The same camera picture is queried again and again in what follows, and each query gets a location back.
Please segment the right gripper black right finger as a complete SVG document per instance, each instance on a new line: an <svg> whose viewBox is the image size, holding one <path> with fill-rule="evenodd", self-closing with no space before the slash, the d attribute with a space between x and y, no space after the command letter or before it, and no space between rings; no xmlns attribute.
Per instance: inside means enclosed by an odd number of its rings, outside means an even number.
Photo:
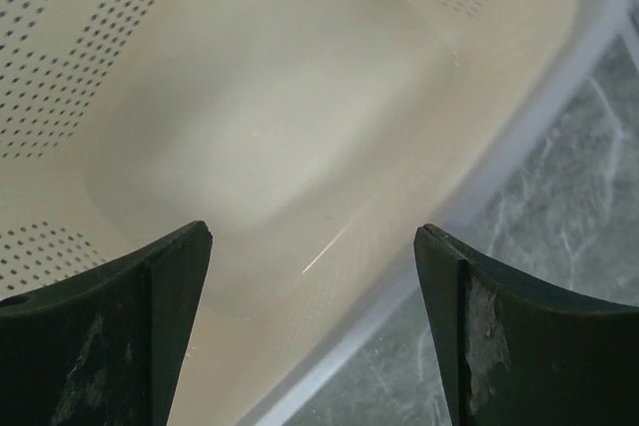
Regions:
<svg viewBox="0 0 639 426"><path fill-rule="evenodd" d="M414 256L455 425L634 425L638 310L556 286L435 225Z"/></svg>

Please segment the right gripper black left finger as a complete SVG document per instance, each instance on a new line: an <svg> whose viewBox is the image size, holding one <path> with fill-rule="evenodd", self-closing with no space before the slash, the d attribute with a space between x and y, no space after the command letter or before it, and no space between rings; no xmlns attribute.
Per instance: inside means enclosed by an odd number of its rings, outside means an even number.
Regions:
<svg viewBox="0 0 639 426"><path fill-rule="evenodd" d="M1 303L5 425L164 425L208 271L202 221Z"/></svg>

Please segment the beige perforated plastic basket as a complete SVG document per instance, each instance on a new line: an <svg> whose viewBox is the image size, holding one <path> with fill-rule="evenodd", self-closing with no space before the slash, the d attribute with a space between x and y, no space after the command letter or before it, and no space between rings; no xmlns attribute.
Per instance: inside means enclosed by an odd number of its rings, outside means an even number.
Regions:
<svg viewBox="0 0 639 426"><path fill-rule="evenodd" d="M418 285L631 0L1 0L1 303L193 222L164 425L276 425Z"/></svg>

